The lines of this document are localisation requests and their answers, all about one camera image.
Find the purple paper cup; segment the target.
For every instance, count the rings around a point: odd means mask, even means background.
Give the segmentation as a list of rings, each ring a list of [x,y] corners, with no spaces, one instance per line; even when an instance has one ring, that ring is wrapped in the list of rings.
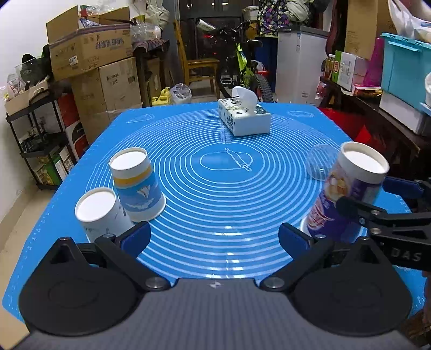
[[[355,141],[342,143],[321,192],[302,221],[303,232],[353,243],[360,226],[340,214],[339,199],[346,196],[373,204],[388,171],[387,160],[374,148]]]

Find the white patterned paper cup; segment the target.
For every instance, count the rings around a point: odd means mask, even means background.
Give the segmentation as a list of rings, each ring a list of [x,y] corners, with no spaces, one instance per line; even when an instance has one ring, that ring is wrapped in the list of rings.
[[[75,205],[75,217],[90,242],[104,234],[120,236],[134,226],[114,190],[98,187],[84,194]]]

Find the clear plastic cup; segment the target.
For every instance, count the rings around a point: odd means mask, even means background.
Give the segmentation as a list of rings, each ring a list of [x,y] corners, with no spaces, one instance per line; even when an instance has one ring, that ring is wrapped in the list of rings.
[[[311,179],[324,181],[338,157],[338,149],[331,145],[319,144],[307,154],[305,160],[306,171]]]

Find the blue yellow paper cup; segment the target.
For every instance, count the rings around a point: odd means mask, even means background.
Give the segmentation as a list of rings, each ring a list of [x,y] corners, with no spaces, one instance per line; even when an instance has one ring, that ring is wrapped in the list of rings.
[[[120,202],[133,222],[151,221],[161,214],[166,198],[144,148],[115,153],[109,166]]]

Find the dark wooden side table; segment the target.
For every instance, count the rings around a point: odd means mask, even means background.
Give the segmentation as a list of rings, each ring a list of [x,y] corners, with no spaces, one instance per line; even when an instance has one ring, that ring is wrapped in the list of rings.
[[[334,82],[321,78],[325,84],[319,107],[363,114],[374,138],[372,148],[389,162],[391,176],[403,179],[430,178],[430,138],[416,135],[379,107],[380,99],[350,96]]]

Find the white styrofoam box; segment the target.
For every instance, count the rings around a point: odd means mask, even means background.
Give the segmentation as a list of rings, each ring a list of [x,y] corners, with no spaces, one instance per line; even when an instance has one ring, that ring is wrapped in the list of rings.
[[[415,109],[398,97],[382,92],[379,107],[404,124],[416,135],[430,137],[430,106],[419,104]]]

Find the blue silicone baking mat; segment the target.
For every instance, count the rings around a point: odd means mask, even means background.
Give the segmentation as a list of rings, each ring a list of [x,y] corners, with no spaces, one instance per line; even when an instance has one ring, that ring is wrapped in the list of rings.
[[[61,236],[86,235],[75,217],[80,197],[112,187],[110,158],[129,147],[147,150],[164,211],[151,221],[139,261],[170,281],[178,278],[261,280],[290,257],[278,228],[298,226],[321,190],[308,176],[311,149],[339,147],[348,136],[316,107],[266,104],[268,134],[236,138],[215,103],[135,109],[120,114],[57,189],[30,232],[2,300],[19,316],[18,296]]]

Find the teal plastic storage bin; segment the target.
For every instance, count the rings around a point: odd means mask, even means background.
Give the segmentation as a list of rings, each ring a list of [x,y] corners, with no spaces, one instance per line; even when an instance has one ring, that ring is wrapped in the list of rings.
[[[425,102],[425,77],[430,73],[430,43],[383,33],[382,90],[419,109]]]

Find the green white product box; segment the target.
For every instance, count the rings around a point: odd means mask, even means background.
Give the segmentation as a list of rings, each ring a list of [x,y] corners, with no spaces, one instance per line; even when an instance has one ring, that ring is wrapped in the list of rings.
[[[369,61],[337,50],[332,70],[332,81],[343,89],[352,92],[355,85],[361,85],[367,73]]]

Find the lower cardboard box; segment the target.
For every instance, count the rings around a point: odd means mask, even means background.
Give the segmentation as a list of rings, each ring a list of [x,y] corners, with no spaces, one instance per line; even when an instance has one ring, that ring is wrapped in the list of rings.
[[[120,113],[142,106],[133,57],[75,76],[71,84],[80,122],[90,144]]]

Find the white chest freezer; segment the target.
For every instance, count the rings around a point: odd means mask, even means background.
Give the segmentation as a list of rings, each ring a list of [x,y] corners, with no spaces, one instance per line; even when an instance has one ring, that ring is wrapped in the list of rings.
[[[307,26],[294,26],[278,33],[275,95],[279,102],[317,103],[327,37],[326,31]]]

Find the tall brown cardboard box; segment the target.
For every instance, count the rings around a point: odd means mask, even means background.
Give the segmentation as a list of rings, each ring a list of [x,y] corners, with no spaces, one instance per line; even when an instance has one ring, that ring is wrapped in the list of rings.
[[[397,34],[387,0],[349,0],[344,51],[371,59],[376,38]]]

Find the black green bicycle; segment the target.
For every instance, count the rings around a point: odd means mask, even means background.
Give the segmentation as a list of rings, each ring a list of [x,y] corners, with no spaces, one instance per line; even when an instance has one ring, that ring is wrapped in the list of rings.
[[[263,88],[256,79],[259,62],[255,60],[255,51],[263,46],[258,39],[245,39],[243,34],[251,27],[251,22],[245,20],[238,26],[216,27],[197,19],[195,24],[207,37],[209,48],[214,58],[220,61],[216,73],[219,90],[225,98],[232,96],[235,86],[245,87],[253,91],[258,101],[273,103],[274,97],[271,88]]]

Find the wooden chair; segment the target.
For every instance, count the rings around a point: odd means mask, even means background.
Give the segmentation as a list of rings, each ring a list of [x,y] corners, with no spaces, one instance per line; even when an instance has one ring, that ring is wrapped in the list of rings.
[[[180,22],[178,20],[173,21],[173,28],[175,32],[175,39],[178,48],[178,56],[180,60],[180,66],[183,71],[185,84],[190,86],[192,82],[201,82],[208,80],[210,83],[211,92],[219,99],[221,97],[219,87],[216,81],[216,73],[220,61],[216,58],[199,58],[194,60],[187,59],[186,50],[181,36]],[[199,69],[207,69],[208,75],[202,75],[197,73]]]

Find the open top cardboard box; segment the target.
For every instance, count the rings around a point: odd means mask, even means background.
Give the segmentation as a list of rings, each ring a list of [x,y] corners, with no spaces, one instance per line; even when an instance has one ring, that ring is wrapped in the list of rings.
[[[132,56],[127,6],[103,10],[76,5],[46,23],[50,62],[59,81]]]

